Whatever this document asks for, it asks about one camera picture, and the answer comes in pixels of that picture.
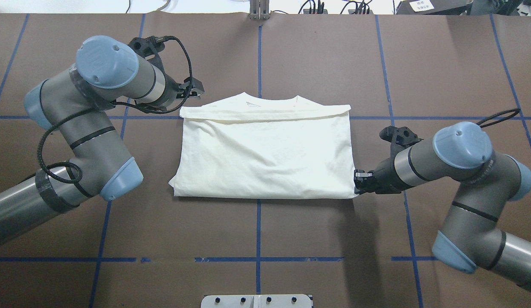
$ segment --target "white cloth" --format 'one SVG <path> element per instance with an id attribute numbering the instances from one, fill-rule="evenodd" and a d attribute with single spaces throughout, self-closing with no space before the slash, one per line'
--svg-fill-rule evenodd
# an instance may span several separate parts
<path id="1" fill-rule="evenodd" d="M 174 195 L 348 199 L 354 192 L 349 105 L 246 93 L 182 107 Z"/>

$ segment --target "white sticker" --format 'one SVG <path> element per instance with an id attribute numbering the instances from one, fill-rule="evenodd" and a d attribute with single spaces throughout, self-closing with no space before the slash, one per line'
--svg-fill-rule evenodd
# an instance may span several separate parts
<path id="1" fill-rule="evenodd" d="M 412 7 L 412 10 L 414 10 L 414 12 L 423 12 L 435 8 L 429 0 L 413 1 L 410 2 L 410 6 Z"/>

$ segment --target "folded white fabric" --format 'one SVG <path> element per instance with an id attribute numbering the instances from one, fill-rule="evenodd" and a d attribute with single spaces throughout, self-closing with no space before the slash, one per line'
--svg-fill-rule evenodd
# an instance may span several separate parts
<path id="1" fill-rule="evenodd" d="M 356 197 L 350 109 L 246 93 L 182 107 L 182 156 L 168 183 L 177 196 Z"/>

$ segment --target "light blue cap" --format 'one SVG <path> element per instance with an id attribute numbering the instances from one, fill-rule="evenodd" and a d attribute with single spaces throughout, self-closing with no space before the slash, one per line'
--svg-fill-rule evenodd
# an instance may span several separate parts
<path id="1" fill-rule="evenodd" d="M 469 121 L 439 130 L 433 137 L 438 158 L 458 169 L 473 169 L 487 162 L 493 148 L 485 131 Z"/>
<path id="2" fill-rule="evenodd" d="M 476 264 L 440 231 L 433 245 L 433 254 L 438 260 L 458 271 L 467 274 L 476 271 Z"/>
<path id="3" fill-rule="evenodd" d="M 531 191 L 531 171 L 526 165 L 514 159 L 513 156 L 509 157 L 514 160 L 514 162 L 518 166 L 518 169 L 520 169 L 520 187 L 518 188 L 518 191 L 512 196 L 512 198 L 509 199 L 509 201 L 518 201 Z"/>
<path id="4" fill-rule="evenodd" d="M 133 190 L 142 183 L 142 180 L 144 180 L 144 176 L 140 168 L 138 168 L 134 157 L 131 157 L 104 185 L 100 191 L 100 196 L 106 201 L 112 201 Z"/>
<path id="5" fill-rule="evenodd" d="M 41 87 L 43 87 L 45 81 L 47 80 L 42 81 L 26 94 L 24 97 L 24 109 L 26 109 L 30 119 L 34 120 L 41 128 L 47 130 L 53 125 L 49 123 L 41 108 Z"/>
<path id="6" fill-rule="evenodd" d="M 86 39 L 76 53 L 77 71 L 86 82 L 103 89 L 115 89 L 131 82 L 138 67 L 134 51 L 109 36 Z"/>

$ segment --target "gray robotic arm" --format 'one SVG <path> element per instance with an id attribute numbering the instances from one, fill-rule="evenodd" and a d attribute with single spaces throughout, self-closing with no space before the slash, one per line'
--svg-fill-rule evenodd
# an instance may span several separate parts
<path id="1" fill-rule="evenodd" d="M 111 201 L 140 185 L 144 177 L 104 111 L 130 105 L 145 113 L 168 113 L 203 93 L 189 57 L 190 77 L 184 84 L 164 72 L 158 52 L 170 39 L 178 41 L 134 38 L 129 47 L 111 37 L 91 37 L 77 51 L 76 64 L 27 94 L 29 117 L 47 130 L 46 135 L 58 127 L 75 157 L 71 164 L 49 167 L 41 160 L 35 177 L 0 193 L 0 245 L 95 195 Z M 120 96 L 136 104 L 115 102 Z M 182 103 L 167 110 L 176 99 Z"/>
<path id="2" fill-rule="evenodd" d="M 482 267 L 531 292 L 531 242 L 496 228 L 506 201 L 531 190 L 531 171 L 494 151 L 481 127 L 466 121 L 425 141 L 407 127 L 380 136 L 391 142 L 391 157 L 373 171 L 356 170 L 356 193 L 400 193 L 442 177 L 461 182 L 433 254 L 459 271 Z"/>

